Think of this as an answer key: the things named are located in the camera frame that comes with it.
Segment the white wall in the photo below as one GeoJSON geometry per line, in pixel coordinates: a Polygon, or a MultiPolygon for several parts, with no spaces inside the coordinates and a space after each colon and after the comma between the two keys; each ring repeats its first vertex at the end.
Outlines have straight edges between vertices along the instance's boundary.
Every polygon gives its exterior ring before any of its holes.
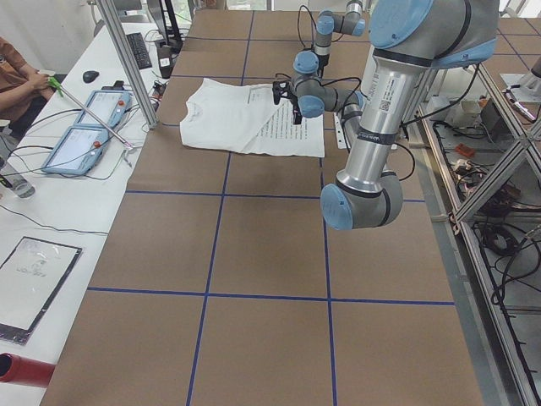
{"type": "Polygon", "coordinates": [[[0,36],[37,69],[66,74],[92,40],[85,0],[1,0],[0,36]]]}

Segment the red cylinder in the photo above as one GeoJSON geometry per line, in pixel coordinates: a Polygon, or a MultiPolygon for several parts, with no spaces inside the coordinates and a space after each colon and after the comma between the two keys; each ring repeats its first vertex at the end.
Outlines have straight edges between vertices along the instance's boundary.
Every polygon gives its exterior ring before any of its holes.
{"type": "Polygon", "coordinates": [[[28,387],[47,387],[54,367],[53,364],[15,354],[0,354],[0,382],[28,387]]]}

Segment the white cloth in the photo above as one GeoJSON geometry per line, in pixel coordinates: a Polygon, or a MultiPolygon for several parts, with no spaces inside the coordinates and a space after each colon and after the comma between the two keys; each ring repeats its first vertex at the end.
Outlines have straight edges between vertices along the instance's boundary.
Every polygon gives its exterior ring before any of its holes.
{"type": "Polygon", "coordinates": [[[292,125],[292,105],[274,105],[271,85],[233,86],[204,79],[186,102],[183,143],[205,149],[273,156],[325,155],[323,118],[292,125]]]}

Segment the red object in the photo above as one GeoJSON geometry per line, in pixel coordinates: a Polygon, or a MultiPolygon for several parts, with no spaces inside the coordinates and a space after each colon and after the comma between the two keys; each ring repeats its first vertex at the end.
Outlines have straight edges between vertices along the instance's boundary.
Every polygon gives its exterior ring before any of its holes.
{"type": "Polygon", "coordinates": [[[455,151],[466,158],[473,158],[475,156],[475,150],[464,144],[457,145],[455,151]]]}
{"type": "Polygon", "coordinates": [[[47,387],[55,365],[15,354],[0,354],[0,382],[47,387]]]}

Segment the blue and white device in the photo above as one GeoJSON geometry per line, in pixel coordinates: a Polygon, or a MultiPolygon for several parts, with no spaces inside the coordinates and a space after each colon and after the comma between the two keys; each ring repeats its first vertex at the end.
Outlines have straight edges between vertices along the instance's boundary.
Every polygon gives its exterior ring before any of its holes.
{"type": "Polygon", "coordinates": [[[51,151],[42,171],[84,175],[97,163],[108,140],[108,131],[102,127],[73,125],[51,151]]]}
{"type": "MultiPolygon", "coordinates": [[[[86,108],[111,128],[120,123],[120,119],[130,105],[131,95],[128,91],[93,91],[85,104],[86,108]]],[[[102,127],[85,111],[79,113],[75,125],[102,127]]]]}

